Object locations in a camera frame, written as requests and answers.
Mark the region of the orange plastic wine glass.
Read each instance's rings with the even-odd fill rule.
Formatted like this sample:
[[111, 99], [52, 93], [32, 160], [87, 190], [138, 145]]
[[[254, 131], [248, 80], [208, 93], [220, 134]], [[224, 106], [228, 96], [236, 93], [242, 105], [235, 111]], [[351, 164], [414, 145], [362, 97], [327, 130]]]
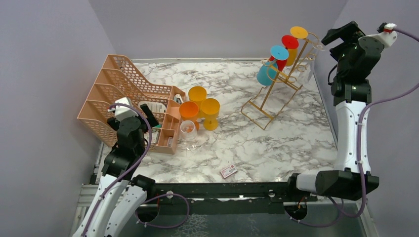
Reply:
[[194, 123], [197, 130], [200, 126], [197, 122], [199, 115], [199, 106], [193, 101], [183, 102], [179, 107], [179, 113], [183, 121], [190, 120]]

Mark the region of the yellow plastic wine glass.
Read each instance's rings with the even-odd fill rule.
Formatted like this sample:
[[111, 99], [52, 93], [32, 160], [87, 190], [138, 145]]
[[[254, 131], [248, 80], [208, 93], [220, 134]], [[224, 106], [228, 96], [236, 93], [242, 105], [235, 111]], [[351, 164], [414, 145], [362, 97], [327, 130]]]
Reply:
[[202, 86], [194, 86], [189, 89], [188, 98], [201, 108], [201, 103], [207, 98], [207, 90]]

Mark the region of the red white staples box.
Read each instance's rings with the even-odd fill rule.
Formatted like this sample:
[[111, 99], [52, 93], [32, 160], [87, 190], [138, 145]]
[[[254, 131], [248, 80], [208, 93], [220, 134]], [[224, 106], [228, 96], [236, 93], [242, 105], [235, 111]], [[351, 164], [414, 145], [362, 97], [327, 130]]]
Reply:
[[225, 167], [223, 169], [220, 170], [220, 175], [222, 176], [223, 179], [226, 179], [230, 176], [232, 176], [233, 174], [237, 173], [238, 170], [236, 168], [236, 166], [234, 164], [229, 165], [228, 167]]

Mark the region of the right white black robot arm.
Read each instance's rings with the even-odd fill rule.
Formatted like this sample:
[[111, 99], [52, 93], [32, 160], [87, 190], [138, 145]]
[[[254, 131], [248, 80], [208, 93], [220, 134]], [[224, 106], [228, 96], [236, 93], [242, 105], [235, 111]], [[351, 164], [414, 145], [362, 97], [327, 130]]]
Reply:
[[374, 35], [365, 34], [354, 21], [329, 29], [323, 45], [341, 39], [330, 49], [336, 60], [331, 93], [338, 120], [337, 158], [332, 170], [294, 173], [285, 187], [286, 197], [297, 201], [309, 194], [359, 200], [379, 186], [368, 161], [367, 132], [372, 88], [368, 75], [384, 49], [397, 40], [395, 24], [383, 23]]

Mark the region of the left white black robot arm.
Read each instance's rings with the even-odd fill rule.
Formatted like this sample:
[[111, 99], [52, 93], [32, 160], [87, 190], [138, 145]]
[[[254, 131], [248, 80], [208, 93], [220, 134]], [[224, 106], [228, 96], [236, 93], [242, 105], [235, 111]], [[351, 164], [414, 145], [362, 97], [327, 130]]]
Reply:
[[134, 171], [148, 153], [152, 128], [158, 121], [146, 104], [135, 109], [119, 100], [108, 110], [114, 114], [107, 124], [117, 141], [105, 157], [98, 189], [75, 237], [117, 237], [136, 208], [155, 198], [155, 180]]

